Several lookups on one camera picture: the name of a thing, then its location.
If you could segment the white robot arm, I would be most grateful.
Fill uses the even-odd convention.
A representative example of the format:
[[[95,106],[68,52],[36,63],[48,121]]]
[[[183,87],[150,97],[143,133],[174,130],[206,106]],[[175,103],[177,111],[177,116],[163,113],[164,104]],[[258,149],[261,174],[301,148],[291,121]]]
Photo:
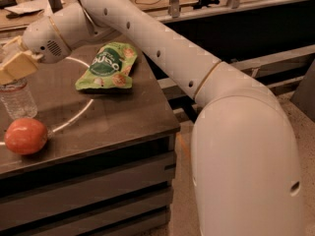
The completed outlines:
[[[30,24],[4,46],[1,82],[118,33],[202,109],[191,138],[201,235],[304,236],[298,149],[277,98],[130,0],[79,0]]]

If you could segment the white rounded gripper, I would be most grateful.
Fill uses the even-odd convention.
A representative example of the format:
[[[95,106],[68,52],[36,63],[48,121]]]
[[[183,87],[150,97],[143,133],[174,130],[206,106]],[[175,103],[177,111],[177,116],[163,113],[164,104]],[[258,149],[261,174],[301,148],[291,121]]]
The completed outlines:
[[[71,49],[52,19],[41,18],[27,27],[23,37],[15,36],[0,47],[0,85],[35,73],[40,59],[43,63],[51,64],[70,54]]]

